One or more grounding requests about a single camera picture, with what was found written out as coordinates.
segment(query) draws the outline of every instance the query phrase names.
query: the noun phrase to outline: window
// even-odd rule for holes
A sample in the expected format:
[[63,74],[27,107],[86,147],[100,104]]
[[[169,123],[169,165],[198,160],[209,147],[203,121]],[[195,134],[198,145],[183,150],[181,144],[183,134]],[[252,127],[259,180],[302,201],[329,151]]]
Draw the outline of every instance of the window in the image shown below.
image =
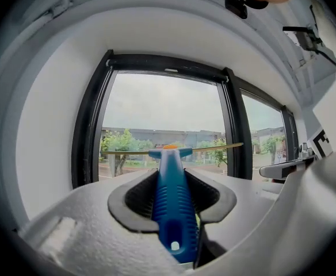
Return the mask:
[[262,166],[287,161],[287,142],[282,114],[279,110],[242,93],[249,120],[253,149],[253,180],[268,181],[259,174]]
[[[99,180],[147,168],[159,161],[147,155],[112,155],[106,151],[146,151],[167,144],[211,147],[226,144],[217,84],[164,73],[119,71],[102,121]],[[182,159],[227,175],[227,151],[196,152]]]

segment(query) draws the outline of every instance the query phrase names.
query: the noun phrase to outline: cloudy sky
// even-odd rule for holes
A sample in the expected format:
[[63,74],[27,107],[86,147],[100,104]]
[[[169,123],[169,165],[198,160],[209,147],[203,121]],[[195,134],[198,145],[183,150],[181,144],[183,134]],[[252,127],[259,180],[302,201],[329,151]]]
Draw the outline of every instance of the cloudy sky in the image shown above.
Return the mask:
[[[283,126],[280,112],[243,96],[250,129]],[[103,127],[224,132],[217,88],[170,76],[118,74]]]

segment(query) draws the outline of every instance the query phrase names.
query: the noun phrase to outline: ceiling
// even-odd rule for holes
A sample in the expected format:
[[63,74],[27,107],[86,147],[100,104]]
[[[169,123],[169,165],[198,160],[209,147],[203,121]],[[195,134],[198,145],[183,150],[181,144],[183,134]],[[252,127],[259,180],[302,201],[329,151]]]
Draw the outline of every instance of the ceiling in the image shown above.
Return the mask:
[[[1,37],[0,53],[5,49],[22,30],[27,28],[39,17],[52,14],[52,19],[89,0],[22,0],[12,10],[11,19],[5,23],[10,28],[4,28],[6,40]],[[204,0],[224,9],[224,0]],[[286,79],[289,88],[294,93],[301,107],[308,107],[319,101],[320,95],[325,92],[334,79],[335,67],[325,58],[311,52],[303,51],[283,33],[283,26],[309,26],[315,25],[314,18],[309,9],[310,0],[290,0],[280,5],[269,5],[264,10],[248,8],[248,19],[244,22],[256,31],[258,35],[276,52],[287,69],[289,75]],[[232,14],[228,11],[228,20]],[[325,53],[333,57],[333,53],[322,48]]]

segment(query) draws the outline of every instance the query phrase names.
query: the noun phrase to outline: blue object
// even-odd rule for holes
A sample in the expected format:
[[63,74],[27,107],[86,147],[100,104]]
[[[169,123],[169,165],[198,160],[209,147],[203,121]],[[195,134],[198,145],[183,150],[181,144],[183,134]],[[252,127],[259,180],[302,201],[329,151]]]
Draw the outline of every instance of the blue object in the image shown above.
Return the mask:
[[192,148],[151,149],[160,159],[152,219],[159,225],[159,240],[180,263],[194,262],[198,227],[181,158]]

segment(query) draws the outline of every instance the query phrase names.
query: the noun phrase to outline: orange cap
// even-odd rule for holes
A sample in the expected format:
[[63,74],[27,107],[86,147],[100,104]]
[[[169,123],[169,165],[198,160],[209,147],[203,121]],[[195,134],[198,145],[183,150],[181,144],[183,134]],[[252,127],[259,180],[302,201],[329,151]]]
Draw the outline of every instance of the orange cap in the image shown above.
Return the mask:
[[174,150],[176,148],[178,148],[177,145],[172,145],[172,144],[163,146],[164,150]]

